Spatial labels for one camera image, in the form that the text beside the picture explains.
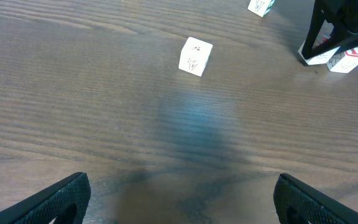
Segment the red letter I block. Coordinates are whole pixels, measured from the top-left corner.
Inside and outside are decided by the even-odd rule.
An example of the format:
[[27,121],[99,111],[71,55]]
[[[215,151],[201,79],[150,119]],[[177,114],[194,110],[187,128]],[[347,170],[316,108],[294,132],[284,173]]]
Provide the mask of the red letter I block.
[[358,47],[333,55],[326,65],[330,72],[349,73],[358,66]]

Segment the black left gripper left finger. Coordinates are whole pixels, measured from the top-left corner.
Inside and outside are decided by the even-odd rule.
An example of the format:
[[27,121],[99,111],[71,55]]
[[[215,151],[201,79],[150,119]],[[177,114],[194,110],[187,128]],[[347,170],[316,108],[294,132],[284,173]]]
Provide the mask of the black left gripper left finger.
[[88,176],[76,172],[0,211],[0,224],[83,223],[91,197]]

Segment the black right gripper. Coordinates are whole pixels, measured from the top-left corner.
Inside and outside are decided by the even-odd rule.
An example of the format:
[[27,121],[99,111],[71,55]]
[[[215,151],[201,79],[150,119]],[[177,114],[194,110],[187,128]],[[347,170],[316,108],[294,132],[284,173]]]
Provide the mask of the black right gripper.
[[[313,47],[324,22],[333,25],[330,39]],[[341,53],[358,47],[358,0],[316,0],[308,35],[303,46],[305,59],[339,47]]]

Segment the red letter A block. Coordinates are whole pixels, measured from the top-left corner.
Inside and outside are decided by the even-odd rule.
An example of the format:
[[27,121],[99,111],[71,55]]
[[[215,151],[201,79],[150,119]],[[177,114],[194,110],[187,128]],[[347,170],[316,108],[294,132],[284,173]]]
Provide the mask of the red letter A block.
[[[317,47],[321,45],[323,42],[327,41],[331,38],[331,35],[328,34],[319,34],[316,38],[316,40],[313,43],[313,47]],[[339,49],[339,47],[336,47],[334,49],[331,49],[323,54],[319,54],[315,57],[311,57],[309,59],[305,59],[302,55],[302,50],[305,42],[302,43],[301,47],[298,49],[299,55],[302,57],[302,59],[305,61],[307,65],[319,65],[319,64],[325,64],[329,62],[330,58],[336,53],[336,51]]]

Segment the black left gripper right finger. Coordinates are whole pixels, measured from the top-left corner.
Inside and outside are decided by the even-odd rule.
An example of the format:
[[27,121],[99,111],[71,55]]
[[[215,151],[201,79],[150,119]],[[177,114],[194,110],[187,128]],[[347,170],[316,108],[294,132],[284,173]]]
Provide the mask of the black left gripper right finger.
[[273,202],[281,224],[358,224],[358,212],[286,173],[278,177]]

